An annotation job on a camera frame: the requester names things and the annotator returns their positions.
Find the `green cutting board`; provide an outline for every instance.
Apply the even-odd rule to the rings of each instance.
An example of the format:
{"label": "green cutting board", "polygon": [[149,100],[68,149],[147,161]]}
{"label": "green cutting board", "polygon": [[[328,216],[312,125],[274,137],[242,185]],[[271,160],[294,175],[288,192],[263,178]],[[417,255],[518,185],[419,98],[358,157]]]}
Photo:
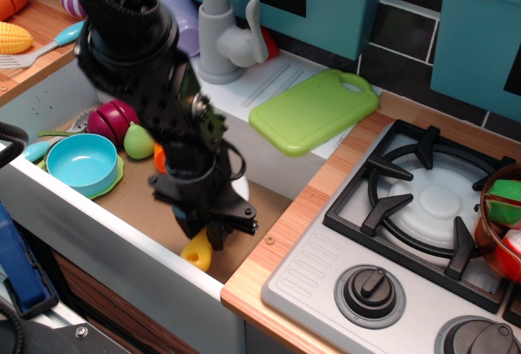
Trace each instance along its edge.
{"label": "green cutting board", "polygon": [[378,106],[379,97],[366,79],[327,69],[255,107],[249,122],[283,154],[296,157],[340,134]]}

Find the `faucet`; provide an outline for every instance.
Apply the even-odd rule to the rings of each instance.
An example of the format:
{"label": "faucet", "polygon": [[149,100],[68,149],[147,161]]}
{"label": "faucet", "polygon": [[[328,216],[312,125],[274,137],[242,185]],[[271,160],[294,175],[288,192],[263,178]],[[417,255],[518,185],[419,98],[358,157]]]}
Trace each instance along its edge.
{"label": "faucet", "polygon": [[203,0],[199,7],[199,76],[213,84],[228,84],[243,69],[268,58],[261,32],[261,2],[246,5],[249,29],[237,27],[230,0]]}

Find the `wooden countertop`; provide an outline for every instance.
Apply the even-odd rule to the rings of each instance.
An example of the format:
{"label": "wooden countertop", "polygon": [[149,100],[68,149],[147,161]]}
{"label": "wooden countertop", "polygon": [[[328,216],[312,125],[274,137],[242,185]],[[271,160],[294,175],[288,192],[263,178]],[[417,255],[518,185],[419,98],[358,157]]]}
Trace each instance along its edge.
{"label": "wooden countertop", "polygon": [[386,125],[402,119],[422,128],[434,125],[456,142],[500,159],[521,160],[521,144],[489,133],[428,107],[383,93],[378,112],[361,121],[326,161],[296,200],[254,248],[221,291],[221,302],[295,352],[340,352],[262,302],[261,287],[319,213],[342,180]]}
{"label": "wooden countertop", "polygon": [[[69,15],[59,0],[29,0],[27,5],[6,20],[28,30],[34,42],[24,53],[33,52],[49,42],[64,28],[80,21]],[[0,106],[74,59],[73,43],[43,55],[29,68],[0,69]]]}

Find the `control knob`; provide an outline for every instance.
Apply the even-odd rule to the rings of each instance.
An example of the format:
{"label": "control knob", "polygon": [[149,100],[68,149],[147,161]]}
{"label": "control knob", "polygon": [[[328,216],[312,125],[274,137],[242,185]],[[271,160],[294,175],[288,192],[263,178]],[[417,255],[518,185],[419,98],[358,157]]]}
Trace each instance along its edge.
{"label": "control knob", "polygon": [[358,315],[369,319],[387,316],[396,305],[396,291],[384,269],[362,269],[344,285],[344,298]]}
{"label": "control knob", "polygon": [[507,324],[469,320],[454,326],[444,341],[444,354],[520,354],[521,347]]}

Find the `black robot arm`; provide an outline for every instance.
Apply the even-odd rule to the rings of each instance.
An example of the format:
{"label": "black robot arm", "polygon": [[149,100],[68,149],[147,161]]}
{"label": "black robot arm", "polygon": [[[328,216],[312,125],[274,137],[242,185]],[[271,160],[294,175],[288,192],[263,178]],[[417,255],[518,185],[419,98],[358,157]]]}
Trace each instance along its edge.
{"label": "black robot arm", "polygon": [[87,21],[75,52],[93,84],[130,104],[163,146],[166,174],[149,178],[154,196],[173,205],[188,238],[207,226],[214,250],[238,229],[254,234],[255,208],[239,197],[225,139],[189,59],[177,49],[178,31],[159,0],[80,0]]}

